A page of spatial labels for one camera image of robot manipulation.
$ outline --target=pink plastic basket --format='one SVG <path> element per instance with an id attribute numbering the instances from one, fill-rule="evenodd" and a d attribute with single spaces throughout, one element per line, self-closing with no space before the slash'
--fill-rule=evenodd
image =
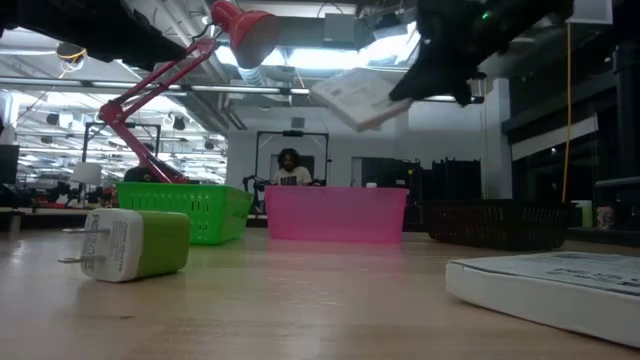
<path id="1" fill-rule="evenodd" d="M 272 239 L 396 243 L 407 191 L 268 186 L 265 201 Z"/>

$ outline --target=lamp shade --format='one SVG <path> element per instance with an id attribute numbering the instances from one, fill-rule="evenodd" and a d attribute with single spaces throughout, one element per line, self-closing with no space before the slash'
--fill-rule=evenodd
<path id="1" fill-rule="evenodd" d="M 231 51 L 243 69 L 262 64 L 278 44 L 278 21 L 268 12 L 245 12 L 229 1 L 218 0 L 211 7 L 211 19 L 229 33 Z"/>
<path id="2" fill-rule="evenodd" d="M 102 166 L 94 163 L 77 163 L 69 178 L 71 181 L 90 185 L 100 185 L 101 179 Z"/>

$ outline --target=black wicker basket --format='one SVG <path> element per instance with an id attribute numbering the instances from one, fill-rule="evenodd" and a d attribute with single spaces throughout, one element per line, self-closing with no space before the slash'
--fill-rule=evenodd
<path id="1" fill-rule="evenodd" d="M 423 224 L 433 239 L 513 251 L 550 250 L 564 244 L 569 204 L 514 200 L 428 201 Z"/>

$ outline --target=table surface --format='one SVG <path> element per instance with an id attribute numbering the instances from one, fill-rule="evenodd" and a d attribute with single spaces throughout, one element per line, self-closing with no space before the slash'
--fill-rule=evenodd
<path id="1" fill-rule="evenodd" d="M 401 246 L 245 240 L 194 247 L 175 275 L 86 278 L 82 239 L 0 242 L 0 359 L 638 359 L 638 352 L 463 303 L 449 259 L 505 254 L 405 234 Z M 639 255 L 569 242 L 565 250 Z"/>

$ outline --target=person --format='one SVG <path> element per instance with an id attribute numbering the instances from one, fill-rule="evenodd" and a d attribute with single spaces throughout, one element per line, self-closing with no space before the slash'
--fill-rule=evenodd
<path id="1" fill-rule="evenodd" d="M 144 146 L 153 152 L 153 145 L 145 143 Z M 139 163 L 138 166 L 127 170 L 124 174 L 125 182 L 160 182 L 157 176 L 144 164 Z"/>
<path id="2" fill-rule="evenodd" d="M 276 185 L 303 186 L 311 184 L 311 174 L 300 166 L 300 155 L 294 149 L 283 149 L 278 155 L 280 169 L 274 176 Z"/>

